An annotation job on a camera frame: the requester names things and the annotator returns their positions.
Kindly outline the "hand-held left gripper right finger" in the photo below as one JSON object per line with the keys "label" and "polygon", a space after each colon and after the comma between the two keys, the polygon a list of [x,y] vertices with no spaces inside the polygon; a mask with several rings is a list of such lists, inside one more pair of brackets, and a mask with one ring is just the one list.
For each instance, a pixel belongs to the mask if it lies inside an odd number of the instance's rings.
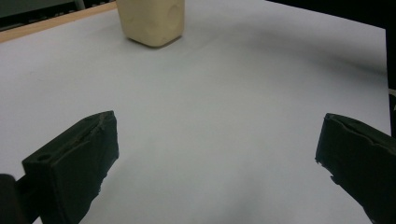
{"label": "hand-held left gripper right finger", "polygon": [[373,224],[396,224],[396,138],[359,120],[328,113],[315,160]]}

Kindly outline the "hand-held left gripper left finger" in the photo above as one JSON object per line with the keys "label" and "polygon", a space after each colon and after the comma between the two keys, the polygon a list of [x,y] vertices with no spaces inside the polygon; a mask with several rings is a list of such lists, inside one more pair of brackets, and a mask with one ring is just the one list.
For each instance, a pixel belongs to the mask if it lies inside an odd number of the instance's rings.
{"label": "hand-held left gripper left finger", "polygon": [[78,224],[119,157],[112,111],[80,120],[22,161],[43,224]]}

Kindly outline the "cream dimpled container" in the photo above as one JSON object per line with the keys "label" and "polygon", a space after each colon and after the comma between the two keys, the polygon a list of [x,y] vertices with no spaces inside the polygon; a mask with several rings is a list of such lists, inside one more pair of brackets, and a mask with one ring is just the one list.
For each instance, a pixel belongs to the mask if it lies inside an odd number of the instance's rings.
{"label": "cream dimpled container", "polygon": [[116,0],[123,33],[133,41],[160,48],[182,36],[185,0]]}

